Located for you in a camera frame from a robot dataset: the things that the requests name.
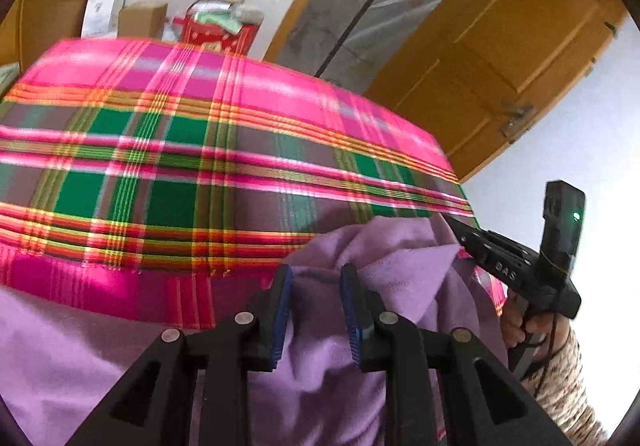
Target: sleeve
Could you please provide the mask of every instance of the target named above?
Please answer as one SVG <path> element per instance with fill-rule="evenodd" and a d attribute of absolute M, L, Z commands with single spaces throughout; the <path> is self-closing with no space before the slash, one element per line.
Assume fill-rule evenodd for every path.
<path fill-rule="evenodd" d="M 522 384 L 533 394 L 543 368 Z M 602 446 L 607 436 L 587 403 L 580 346 L 571 330 L 566 344 L 549 362 L 549 369 L 538 394 L 539 405 L 575 446 Z"/>

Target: wire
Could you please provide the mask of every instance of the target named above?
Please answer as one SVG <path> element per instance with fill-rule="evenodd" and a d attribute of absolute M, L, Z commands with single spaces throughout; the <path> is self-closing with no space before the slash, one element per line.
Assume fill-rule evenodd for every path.
<path fill-rule="evenodd" d="M 545 260 L 547 260 L 547 261 L 551 264 L 551 267 L 554 267 L 555 269 L 558 269 L 562 274 L 565 274 L 565 275 L 567 275 L 567 276 L 571 276 L 571 273 L 570 273 L 568 270 L 563 269 L 563 268 L 562 268 L 562 267 L 560 267 L 559 265 L 554 264 L 554 263 L 551 261 L 551 259 L 550 259 L 548 256 L 546 256 L 546 254 L 545 254 L 545 253 L 543 253 L 543 252 L 542 252 L 542 249 L 540 249 L 540 256 L 542 256 Z"/>
<path fill-rule="evenodd" d="M 538 398 L 538 395 L 540 394 L 540 390 L 542 390 L 542 385 L 545 382 L 545 378 L 546 375 L 549 371 L 549 364 L 551 362 L 551 356 L 553 355 L 553 351 L 554 351 L 554 343 L 556 341 L 556 329 L 558 328 L 558 312 L 554 312 L 554 322 L 551 325 L 551 335 L 549 336 L 549 350 L 546 353 L 546 358 L 545 358 L 545 366 L 542 370 L 542 377 L 540 378 L 540 382 L 538 383 L 538 387 L 536 388 L 535 393 L 533 394 L 533 397 L 535 399 Z"/>

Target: door panel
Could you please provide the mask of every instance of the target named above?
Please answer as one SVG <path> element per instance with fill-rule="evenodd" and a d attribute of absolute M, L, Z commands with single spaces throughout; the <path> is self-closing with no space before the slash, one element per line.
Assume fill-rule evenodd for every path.
<path fill-rule="evenodd" d="M 449 126 L 452 110 L 456 112 L 456 123 Z M 406 119 L 415 119 L 415 124 L 423 129 L 431 127 L 430 133 L 447 155 L 455 153 L 491 120 L 491 114 L 481 107 L 473 90 L 443 61 L 427 71 L 398 105 L 396 113 Z"/>
<path fill-rule="evenodd" d="M 519 93 L 577 35 L 597 8 L 594 0 L 495 0 L 459 42 Z"/>
<path fill-rule="evenodd" d="M 365 95 L 432 133 L 466 179 L 584 75 L 625 15 L 620 0 L 443 0 Z"/>

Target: plaid fabric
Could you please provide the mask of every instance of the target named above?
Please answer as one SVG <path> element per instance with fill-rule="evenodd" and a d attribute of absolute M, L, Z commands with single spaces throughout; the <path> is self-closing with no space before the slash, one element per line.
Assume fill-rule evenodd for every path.
<path fill-rule="evenodd" d="M 83 309 L 209 328 L 314 235 L 434 211 L 475 223 L 432 136 L 246 58 L 64 41 L 0 104 L 0 284 Z"/>

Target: purple fleece fabric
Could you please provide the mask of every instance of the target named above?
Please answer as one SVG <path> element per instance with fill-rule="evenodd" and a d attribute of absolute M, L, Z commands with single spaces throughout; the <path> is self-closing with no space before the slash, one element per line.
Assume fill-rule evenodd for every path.
<path fill-rule="evenodd" d="M 425 329 L 465 326 L 505 362 L 494 307 L 458 249 L 439 215 L 377 217 L 287 257 L 294 284 L 284 354 L 275 372 L 250 376 L 254 444 L 382 444 L 383 376 L 351 361 L 340 304 L 348 262 L 389 310 Z M 62 446 L 161 331 L 0 288 L 0 394 L 34 446 Z"/>

